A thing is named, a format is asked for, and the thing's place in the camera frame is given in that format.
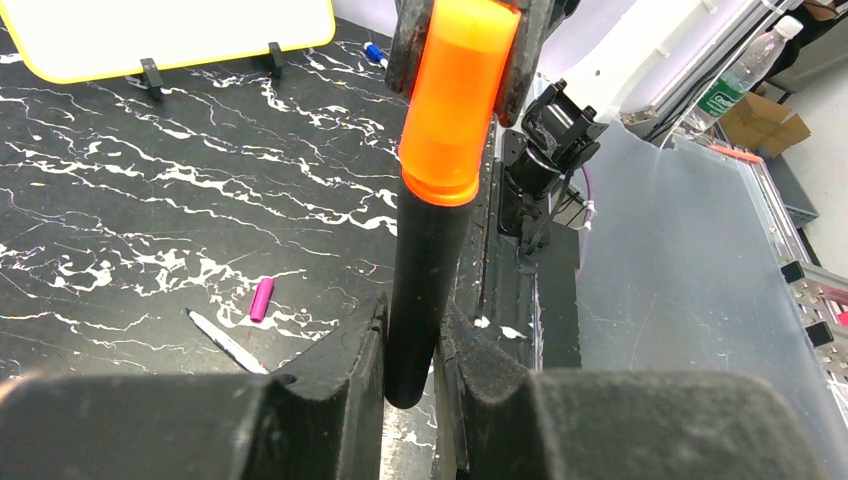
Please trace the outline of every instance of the white bottle cap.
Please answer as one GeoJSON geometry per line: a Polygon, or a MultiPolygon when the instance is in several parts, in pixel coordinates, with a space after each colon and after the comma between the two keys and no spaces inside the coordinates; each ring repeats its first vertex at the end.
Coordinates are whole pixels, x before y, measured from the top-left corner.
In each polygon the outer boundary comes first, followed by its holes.
{"type": "Polygon", "coordinates": [[[804,25],[792,17],[783,17],[779,22],[777,22],[777,25],[774,26],[774,30],[787,40],[794,38],[795,35],[798,35],[798,33],[800,33],[803,29],[804,25]]]}

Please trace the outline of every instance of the blue marker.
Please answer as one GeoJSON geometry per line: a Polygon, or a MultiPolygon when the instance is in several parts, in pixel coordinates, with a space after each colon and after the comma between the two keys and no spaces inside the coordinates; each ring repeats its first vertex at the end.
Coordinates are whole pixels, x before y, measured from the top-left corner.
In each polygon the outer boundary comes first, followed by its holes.
{"type": "Polygon", "coordinates": [[[380,51],[380,48],[371,42],[365,44],[365,57],[373,63],[380,64],[380,66],[383,67],[384,70],[386,69],[386,67],[389,66],[389,60],[386,58],[385,55],[383,55],[383,52],[380,51]]]}

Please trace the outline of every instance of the orange and black marker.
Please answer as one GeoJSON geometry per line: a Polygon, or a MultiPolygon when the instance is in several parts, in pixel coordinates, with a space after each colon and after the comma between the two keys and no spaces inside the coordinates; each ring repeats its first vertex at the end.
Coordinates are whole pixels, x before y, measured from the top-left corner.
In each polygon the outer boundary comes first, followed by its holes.
{"type": "Polygon", "coordinates": [[[398,154],[398,244],[385,357],[392,405],[418,403],[479,189],[480,160],[520,13],[435,0],[398,154]]]}

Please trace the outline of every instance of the whiteboard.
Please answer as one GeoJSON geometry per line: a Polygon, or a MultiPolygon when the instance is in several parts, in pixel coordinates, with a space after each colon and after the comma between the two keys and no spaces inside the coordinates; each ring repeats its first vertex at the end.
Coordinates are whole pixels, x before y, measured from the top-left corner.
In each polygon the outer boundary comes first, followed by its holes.
{"type": "Polygon", "coordinates": [[[0,16],[39,77],[76,83],[295,50],[335,34],[331,0],[0,0],[0,16]]]}

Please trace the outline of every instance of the orange cap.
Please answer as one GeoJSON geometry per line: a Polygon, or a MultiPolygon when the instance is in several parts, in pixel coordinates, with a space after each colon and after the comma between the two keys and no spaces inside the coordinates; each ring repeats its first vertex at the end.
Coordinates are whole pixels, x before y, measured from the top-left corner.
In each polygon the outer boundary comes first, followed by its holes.
{"type": "Polygon", "coordinates": [[[412,193],[465,205],[479,188],[495,95],[521,14],[492,0],[435,0],[398,148],[412,193]]]}

